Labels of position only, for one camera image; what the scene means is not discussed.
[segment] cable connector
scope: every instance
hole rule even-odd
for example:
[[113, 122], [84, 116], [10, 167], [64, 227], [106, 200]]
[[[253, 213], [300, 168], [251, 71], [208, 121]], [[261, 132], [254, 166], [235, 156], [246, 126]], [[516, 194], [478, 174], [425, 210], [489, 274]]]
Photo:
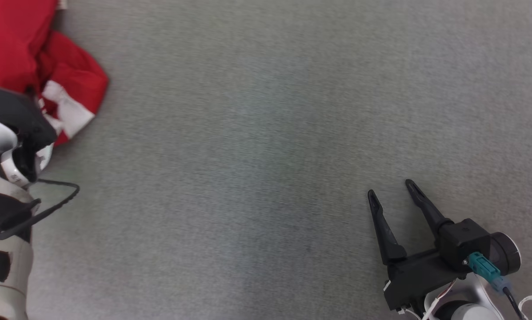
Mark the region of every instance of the cable connector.
[[474, 252], [467, 257], [469, 267], [473, 273], [485, 278], [487, 282], [491, 283], [495, 278], [501, 276], [499, 268], [489, 261], [484, 255], [479, 252]]
[[495, 279], [493, 279], [493, 281], [489, 283], [491, 284], [491, 287], [493, 287], [493, 289], [495, 289], [495, 291], [499, 292], [500, 294], [504, 294], [503, 288], [509, 288], [509, 290], [512, 290], [511, 282], [503, 276], [496, 277]]
[[479, 252], [474, 252], [467, 257], [469, 267], [473, 273], [485, 278], [496, 292], [503, 294], [503, 288], [511, 289], [511, 282], [501, 276], [499, 268]]

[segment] black cable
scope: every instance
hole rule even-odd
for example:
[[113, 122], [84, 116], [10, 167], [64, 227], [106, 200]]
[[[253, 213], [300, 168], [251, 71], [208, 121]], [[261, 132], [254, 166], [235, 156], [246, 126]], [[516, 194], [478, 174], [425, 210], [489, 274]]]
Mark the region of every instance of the black cable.
[[524, 316], [522, 316], [522, 312], [520, 312], [520, 309], [518, 308], [518, 306], [516, 305], [516, 301], [514, 299], [514, 296], [513, 294], [511, 293], [511, 291], [509, 290], [509, 288], [505, 287], [503, 288], [503, 293], [505, 293], [505, 295], [507, 296], [507, 298], [509, 298], [509, 302], [511, 303], [511, 305], [513, 306], [513, 309], [515, 310], [516, 314], [518, 315], [518, 318], [520, 320], [524, 320]]
[[[39, 221], [43, 220], [47, 216], [50, 216], [51, 213], [55, 212], [60, 207], [62, 207], [63, 205], [67, 204], [70, 200], [72, 200], [78, 194], [78, 192], [80, 192], [80, 186], [78, 184], [71, 184], [70, 182], [61, 182], [61, 181], [45, 180], [45, 179], [38, 179], [37, 181], [38, 182], [43, 182], [44, 184], [56, 184], [58, 186], [73, 187], [73, 188], [75, 188], [75, 190], [73, 191], [73, 193], [71, 195], [69, 195], [66, 199], [62, 200], [58, 204], [55, 204], [52, 207], [50, 207], [50, 208], [48, 208], [46, 210], [43, 210], [41, 213], [38, 213], [37, 215], [35, 215], [33, 217], [30, 217], [30, 219], [28, 219], [26, 221], [23, 221], [22, 223], [19, 223], [18, 225], [14, 226], [14, 227], [12, 227], [10, 229], [1, 231], [0, 232], [0, 240], [4, 240], [4, 239], [7, 239], [8, 237], [16, 235], [20, 231], [23, 231], [24, 229], [29, 228], [32, 225], [34, 225], [35, 223], [38, 223]], [[25, 208], [23, 208], [23, 210], [20, 211], [19, 213], [25, 212], [27, 208], [31, 209], [32, 207], [34, 207], [38, 203], [40, 203], [40, 199], [33, 200], [29, 205], [27, 205]]]

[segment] red cloth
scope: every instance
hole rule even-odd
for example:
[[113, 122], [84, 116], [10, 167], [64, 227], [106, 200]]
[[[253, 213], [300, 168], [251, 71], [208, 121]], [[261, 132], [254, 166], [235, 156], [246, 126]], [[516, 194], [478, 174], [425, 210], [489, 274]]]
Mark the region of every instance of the red cloth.
[[108, 77], [87, 52], [50, 30], [57, 2], [0, 0], [0, 87], [38, 92], [61, 144], [97, 113]]

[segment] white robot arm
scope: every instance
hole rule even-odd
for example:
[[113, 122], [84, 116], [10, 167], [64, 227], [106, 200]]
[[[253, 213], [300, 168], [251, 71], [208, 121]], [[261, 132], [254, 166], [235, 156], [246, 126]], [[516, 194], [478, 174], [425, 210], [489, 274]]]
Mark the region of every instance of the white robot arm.
[[35, 101], [0, 89], [0, 320], [26, 320], [28, 276], [32, 268], [31, 226], [72, 199], [36, 214], [40, 199], [28, 187], [38, 180], [36, 153], [53, 144], [55, 130]]

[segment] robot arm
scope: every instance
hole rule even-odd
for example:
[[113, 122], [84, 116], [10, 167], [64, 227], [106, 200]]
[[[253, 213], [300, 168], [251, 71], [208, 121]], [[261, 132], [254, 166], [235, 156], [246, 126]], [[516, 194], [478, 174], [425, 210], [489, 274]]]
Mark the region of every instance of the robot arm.
[[[36, 153], [55, 140], [55, 130], [34, 100], [0, 89], [0, 320], [27, 319], [31, 226], [78, 191], [61, 204], [35, 215], [40, 199], [34, 199], [28, 187], [38, 180], [40, 173]], [[65, 185], [77, 188], [74, 184]]]
[[[394, 238], [374, 191], [368, 192], [382, 263], [388, 268], [384, 296], [390, 310], [412, 308], [413, 312], [408, 311], [422, 320], [502, 320], [484, 289], [487, 281], [475, 273], [487, 277], [513, 304], [510, 284], [501, 276], [520, 268], [515, 243], [501, 232], [487, 232], [471, 219], [454, 223], [412, 180], [406, 180], [406, 187], [435, 238], [434, 249], [412, 256]], [[523, 319], [516, 303], [513, 307]]]

